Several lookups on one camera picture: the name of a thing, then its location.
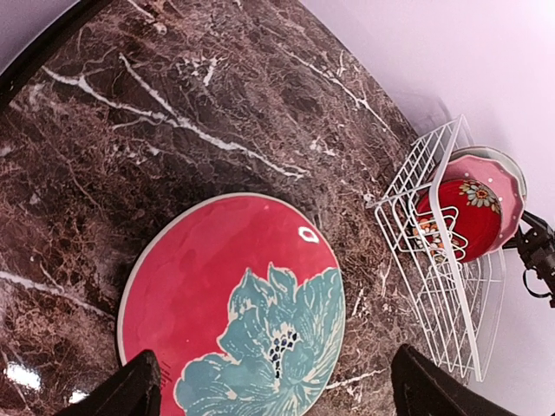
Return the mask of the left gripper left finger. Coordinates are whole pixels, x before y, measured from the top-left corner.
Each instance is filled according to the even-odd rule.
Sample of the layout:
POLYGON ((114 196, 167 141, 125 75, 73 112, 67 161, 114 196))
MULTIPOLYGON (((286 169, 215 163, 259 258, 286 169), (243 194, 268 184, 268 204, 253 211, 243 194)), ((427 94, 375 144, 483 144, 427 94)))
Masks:
POLYGON ((160 415, 161 372, 152 350, 143 350, 85 399, 59 416, 160 415))

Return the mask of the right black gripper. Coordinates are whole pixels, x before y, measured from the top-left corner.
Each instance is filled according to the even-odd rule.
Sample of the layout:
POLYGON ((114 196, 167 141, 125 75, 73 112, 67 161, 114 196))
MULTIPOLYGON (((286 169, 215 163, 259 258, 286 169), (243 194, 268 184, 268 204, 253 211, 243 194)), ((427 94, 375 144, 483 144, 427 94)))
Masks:
POLYGON ((528 293, 538 299, 549 299, 550 307, 554 307, 554 232, 547 230, 547 222, 529 211, 524 211, 521 220, 530 226, 523 232, 519 226, 516 234, 503 246, 503 250, 517 249, 520 259, 525 265, 523 284, 528 293), (544 294, 532 291, 528 286, 528 271, 534 271, 536 277, 548 288, 544 294))

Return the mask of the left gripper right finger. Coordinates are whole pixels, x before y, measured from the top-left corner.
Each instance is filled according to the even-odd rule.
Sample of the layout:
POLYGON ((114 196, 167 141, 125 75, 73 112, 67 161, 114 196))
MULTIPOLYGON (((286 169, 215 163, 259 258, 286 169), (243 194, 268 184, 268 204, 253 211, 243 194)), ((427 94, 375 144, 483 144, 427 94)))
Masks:
POLYGON ((401 345, 391 362, 396 413, 402 416, 511 416, 472 392, 411 345, 401 345))

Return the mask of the pink dotted scalloped plate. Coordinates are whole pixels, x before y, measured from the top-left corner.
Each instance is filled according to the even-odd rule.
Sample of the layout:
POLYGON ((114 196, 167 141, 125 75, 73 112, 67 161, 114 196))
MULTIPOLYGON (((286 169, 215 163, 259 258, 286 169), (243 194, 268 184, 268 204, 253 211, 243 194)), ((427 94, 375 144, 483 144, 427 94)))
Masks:
POLYGON ((496 160, 467 155, 450 160, 443 179, 472 179, 488 187, 497 197, 501 223, 486 253, 500 249, 514 236, 526 202, 520 195, 518 180, 503 165, 496 160))

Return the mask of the red floral plate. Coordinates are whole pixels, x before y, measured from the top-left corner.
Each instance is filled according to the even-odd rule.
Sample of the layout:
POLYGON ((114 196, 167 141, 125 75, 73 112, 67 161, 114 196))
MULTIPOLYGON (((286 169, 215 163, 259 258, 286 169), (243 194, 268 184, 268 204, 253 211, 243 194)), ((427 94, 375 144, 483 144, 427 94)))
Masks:
MULTIPOLYGON (((438 196, 455 259, 468 263, 485 255, 501 229, 500 203, 494 192, 476 180, 450 179, 439 185, 438 196)), ((437 263, 445 262, 447 246, 434 220, 428 192, 415 207, 415 220, 415 246, 428 248, 437 263)))

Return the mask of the red and teal plate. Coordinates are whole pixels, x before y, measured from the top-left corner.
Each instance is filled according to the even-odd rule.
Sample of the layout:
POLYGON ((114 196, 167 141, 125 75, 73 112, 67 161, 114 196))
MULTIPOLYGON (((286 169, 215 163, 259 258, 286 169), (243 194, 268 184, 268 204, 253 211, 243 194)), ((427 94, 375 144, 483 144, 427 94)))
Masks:
POLYGON ((345 322, 322 233, 280 199, 237 192, 191 207, 142 251, 116 338, 122 363, 155 353, 164 415, 305 415, 345 322))

